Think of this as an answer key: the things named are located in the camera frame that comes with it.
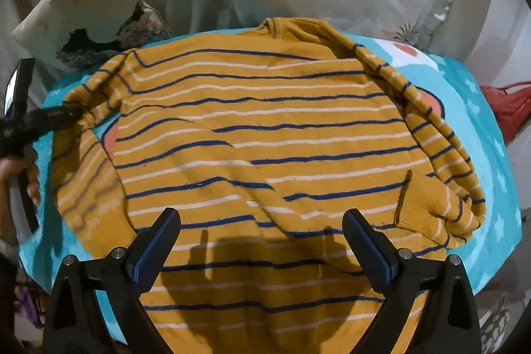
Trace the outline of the person's left hand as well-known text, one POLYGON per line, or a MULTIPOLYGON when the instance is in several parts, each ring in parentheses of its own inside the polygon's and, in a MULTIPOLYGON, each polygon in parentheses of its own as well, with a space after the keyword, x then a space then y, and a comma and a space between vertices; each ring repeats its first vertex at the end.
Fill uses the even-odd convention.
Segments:
POLYGON ((1 159, 1 240, 8 245, 18 245, 16 228, 11 211, 12 193, 10 191, 10 180, 17 174, 27 172, 28 186, 27 193, 34 205, 39 204, 39 182, 38 168, 35 165, 35 157, 29 160, 8 156, 1 159))

